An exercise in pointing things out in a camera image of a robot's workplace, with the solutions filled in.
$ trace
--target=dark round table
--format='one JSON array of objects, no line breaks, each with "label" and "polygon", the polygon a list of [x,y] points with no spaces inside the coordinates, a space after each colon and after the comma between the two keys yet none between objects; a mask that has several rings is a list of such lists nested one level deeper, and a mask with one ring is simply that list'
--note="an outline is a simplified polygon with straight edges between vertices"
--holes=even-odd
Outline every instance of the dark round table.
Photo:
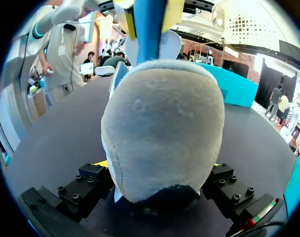
[{"label": "dark round table", "polygon": [[[57,194],[87,162],[105,160],[100,120],[109,98],[111,77],[98,78],[65,97],[28,131],[5,176],[13,195],[45,186]],[[250,108],[225,105],[223,140],[218,163],[232,166],[235,175],[255,188],[255,197],[269,193],[282,198],[295,156],[282,137]],[[287,218],[285,205],[274,220]],[[101,200],[81,224],[115,237],[225,236],[231,220],[212,200],[202,196],[198,206],[166,223],[135,220],[113,205],[113,195]]]}]

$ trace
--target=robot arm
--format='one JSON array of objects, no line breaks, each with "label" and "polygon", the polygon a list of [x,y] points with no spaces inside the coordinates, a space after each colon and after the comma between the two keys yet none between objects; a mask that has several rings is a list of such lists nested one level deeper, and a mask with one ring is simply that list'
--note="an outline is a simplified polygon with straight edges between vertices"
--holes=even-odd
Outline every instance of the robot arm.
[{"label": "robot arm", "polygon": [[45,15],[38,21],[32,30],[33,37],[42,38],[53,25],[74,20],[78,17],[84,7],[102,11],[113,8],[113,3],[108,0],[64,0],[59,7]]}]

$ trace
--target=screw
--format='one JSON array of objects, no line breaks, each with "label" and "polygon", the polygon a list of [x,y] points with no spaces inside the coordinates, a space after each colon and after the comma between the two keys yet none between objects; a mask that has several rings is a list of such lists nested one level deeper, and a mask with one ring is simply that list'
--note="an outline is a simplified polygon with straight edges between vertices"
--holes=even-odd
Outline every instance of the screw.
[{"label": "screw", "polygon": [[39,203],[42,204],[42,205],[45,204],[45,202],[46,202],[46,200],[45,200],[43,197],[39,198],[38,201],[39,201]]},{"label": "screw", "polygon": [[35,211],[37,209],[37,205],[35,205],[34,203],[31,203],[29,205],[29,208],[32,210],[32,211]]},{"label": "screw", "polygon": [[254,188],[253,187],[249,187],[248,190],[247,190],[247,193],[248,194],[254,193]]},{"label": "screw", "polygon": [[241,195],[239,195],[239,194],[235,194],[232,196],[232,200],[234,202],[238,202],[240,199],[241,199]]},{"label": "screw", "polygon": [[231,180],[232,180],[232,181],[236,181],[236,180],[237,180],[237,176],[232,175],[232,176],[231,176]]},{"label": "screw", "polygon": [[87,182],[88,182],[88,184],[93,184],[94,180],[93,179],[88,179]]},{"label": "screw", "polygon": [[65,193],[65,188],[64,188],[63,186],[59,186],[59,187],[57,188],[57,190],[58,190],[58,192],[59,192],[60,194],[64,194],[64,193]]},{"label": "screw", "polygon": [[77,181],[81,181],[83,179],[83,177],[81,175],[76,175],[76,180]]},{"label": "screw", "polygon": [[72,199],[73,199],[74,202],[79,202],[79,200],[81,199],[81,197],[78,194],[73,194],[72,195]]},{"label": "screw", "polygon": [[218,182],[219,182],[220,184],[222,184],[222,185],[225,184],[225,180],[224,180],[224,179],[219,179]]}]

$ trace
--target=khaki pants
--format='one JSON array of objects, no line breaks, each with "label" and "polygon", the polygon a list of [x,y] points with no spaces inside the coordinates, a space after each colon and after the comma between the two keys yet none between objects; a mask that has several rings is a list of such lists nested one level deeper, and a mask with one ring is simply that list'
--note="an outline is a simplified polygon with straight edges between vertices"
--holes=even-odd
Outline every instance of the khaki pants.
[{"label": "khaki pants", "polygon": [[73,83],[73,87],[72,87],[71,83],[68,83],[68,84],[53,88],[51,90],[48,90],[47,95],[49,96],[50,101],[51,101],[52,105],[54,106],[62,98],[69,95],[70,93],[72,93],[73,89],[76,90],[76,89],[82,87],[83,85],[85,85],[85,83],[81,84],[81,85]]}]

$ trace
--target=white plush fabric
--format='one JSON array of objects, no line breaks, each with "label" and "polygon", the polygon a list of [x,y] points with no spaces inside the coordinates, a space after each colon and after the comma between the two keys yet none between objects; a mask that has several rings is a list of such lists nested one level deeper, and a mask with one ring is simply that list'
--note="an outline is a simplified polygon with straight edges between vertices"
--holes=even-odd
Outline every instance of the white plush fabric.
[{"label": "white plush fabric", "polygon": [[223,124],[223,97],[205,69],[175,60],[141,64],[120,82],[101,121],[116,187],[131,202],[173,185],[199,192]]}]

